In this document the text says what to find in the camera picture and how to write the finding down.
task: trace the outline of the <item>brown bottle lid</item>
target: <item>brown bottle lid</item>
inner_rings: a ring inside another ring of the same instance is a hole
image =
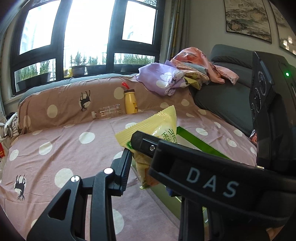
[[[135,92],[134,89],[125,90],[124,93]]]

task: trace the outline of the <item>green logo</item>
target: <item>green logo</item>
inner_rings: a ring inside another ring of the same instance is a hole
[[[127,145],[127,147],[128,147],[129,149],[133,149],[133,147],[131,146],[131,142],[130,142],[130,141],[127,142],[126,145]]]

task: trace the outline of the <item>deer print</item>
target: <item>deer print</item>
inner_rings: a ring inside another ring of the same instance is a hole
[[[20,195],[17,197],[18,200],[20,200],[22,198],[22,201],[25,199],[24,197],[24,190],[25,190],[25,184],[26,184],[26,179],[25,179],[25,175],[22,179],[22,182],[19,183],[19,179],[20,179],[21,175],[19,176],[19,178],[15,179],[16,183],[15,183],[15,189],[20,189]]]
[[[87,91],[85,92],[86,93],[86,97],[83,98],[83,94],[81,93],[81,96],[80,96],[80,105],[81,105],[81,111],[86,111],[87,108],[84,106],[86,103],[88,102],[91,102],[89,96],[91,95],[91,91],[89,90],[89,94],[87,93]]]

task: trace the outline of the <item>silver bolt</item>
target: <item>silver bolt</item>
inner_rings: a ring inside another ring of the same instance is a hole
[[[79,181],[79,176],[73,176],[73,177],[71,177],[71,182],[78,182]]]
[[[155,146],[154,146],[154,145],[151,145],[151,146],[149,147],[149,150],[150,150],[151,152],[154,152],[154,151],[155,151]]]
[[[111,174],[113,172],[113,169],[111,167],[105,168],[104,173],[105,174]]]

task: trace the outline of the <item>window frame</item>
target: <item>window frame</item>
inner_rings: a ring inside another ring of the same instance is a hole
[[[123,26],[128,1],[133,1],[138,4],[142,4],[144,6],[156,9],[152,44],[146,44],[130,40],[122,40]],[[33,2],[34,0],[30,0],[20,10],[20,16],[16,24],[12,38],[12,47],[10,54],[10,75],[13,95],[21,94],[27,91],[27,89],[22,91],[16,90],[15,72],[35,63],[43,62],[50,59],[56,59],[55,81],[65,79],[63,64],[65,31],[73,0],[61,0],[52,29],[51,44],[27,51],[23,54],[19,54],[22,32],[29,10],[41,6],[43,4],[49,3],[50,1],[42,2],[40,4],[32,6]],[[137,0],[115,0],[110,22],[109,39],[107,45],[106,73],[114,73],[115,53],[129,53],[155,56],[155,62],[159,62],[164,20],[164,9],[165,0],[158,0],[156,7],[149,5],[147,3],[139,2]]]

